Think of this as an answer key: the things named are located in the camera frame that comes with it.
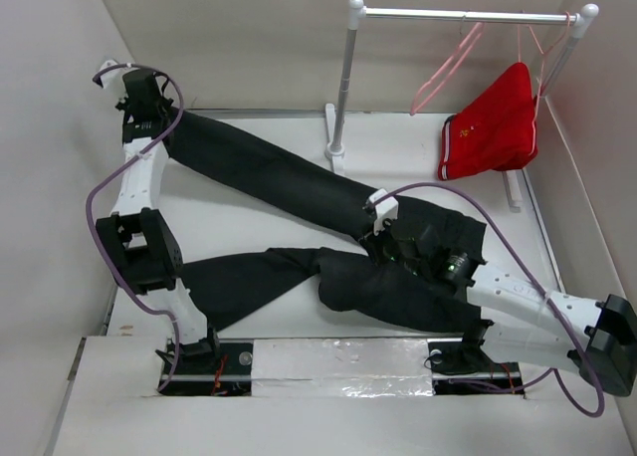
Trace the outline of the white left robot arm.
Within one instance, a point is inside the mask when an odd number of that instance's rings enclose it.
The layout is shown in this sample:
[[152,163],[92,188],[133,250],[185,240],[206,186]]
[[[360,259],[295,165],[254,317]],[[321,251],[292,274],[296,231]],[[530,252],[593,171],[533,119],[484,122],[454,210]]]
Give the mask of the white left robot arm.
[[117,284],[143,312],[168,319],[173,340],[159,352],[168,373],[211,372],[223,361],[217,333],[181,279],[181,250],[158,208],[167,146],[183,102],[166,96],[173,81],[148,66],[113,65],[94,81],[104,86],[117,71],[123,72],[124,96],[115,107],[123,113],[124,164],[111,178],[120,188],[108,216],[88,219],[90,229]]

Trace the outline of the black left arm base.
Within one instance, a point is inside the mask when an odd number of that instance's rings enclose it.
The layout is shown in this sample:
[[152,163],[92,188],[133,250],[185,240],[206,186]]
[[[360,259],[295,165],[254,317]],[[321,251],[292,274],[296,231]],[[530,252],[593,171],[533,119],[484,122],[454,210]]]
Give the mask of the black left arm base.
[[221,340],[216,354],[180,353],[169,378],[173,344],[156,351],[162,360],[159,393],[165,396],[249,396],[252,392],[253,341]]

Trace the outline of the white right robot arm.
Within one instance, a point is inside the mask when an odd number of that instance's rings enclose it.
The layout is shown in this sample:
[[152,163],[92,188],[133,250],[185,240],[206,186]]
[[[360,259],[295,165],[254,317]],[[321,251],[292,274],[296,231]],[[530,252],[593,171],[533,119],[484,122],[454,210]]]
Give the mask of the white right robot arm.
[[473,256],[468,246],[447,244],[431,225],[385,220],[361,246],[377,264],[393,262],[452,299],[523,322],[520,328],[481,317],[464,333],[460,358],[473,370],[519,361],[554,367],[598,382],[627,397],[636,381],[636,313],[624,298],[598,301],[560,291],[542,294],[524,281]]

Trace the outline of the black denim trousers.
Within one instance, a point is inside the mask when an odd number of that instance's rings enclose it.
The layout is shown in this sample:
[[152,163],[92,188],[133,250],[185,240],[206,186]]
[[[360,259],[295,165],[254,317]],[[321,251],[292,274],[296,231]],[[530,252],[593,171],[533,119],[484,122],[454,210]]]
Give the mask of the black denim trousers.
[[313,160],[305,118],[247,129],[186,114],[163,199],[196,305],[226,338],[455,334],[481,315],[449,288],[373,264],[370,188]]

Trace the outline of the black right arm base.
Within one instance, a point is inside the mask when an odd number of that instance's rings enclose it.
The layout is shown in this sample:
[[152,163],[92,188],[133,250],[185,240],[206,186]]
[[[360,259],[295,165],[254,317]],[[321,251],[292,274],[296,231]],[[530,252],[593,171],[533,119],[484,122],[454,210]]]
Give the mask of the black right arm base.
[[432,373],[437,396],[524,394],[517,389],[523,379],[516,362],[493,362],[477,349],[466,349],[460,341],[428,341],[428,348],[424,367]]

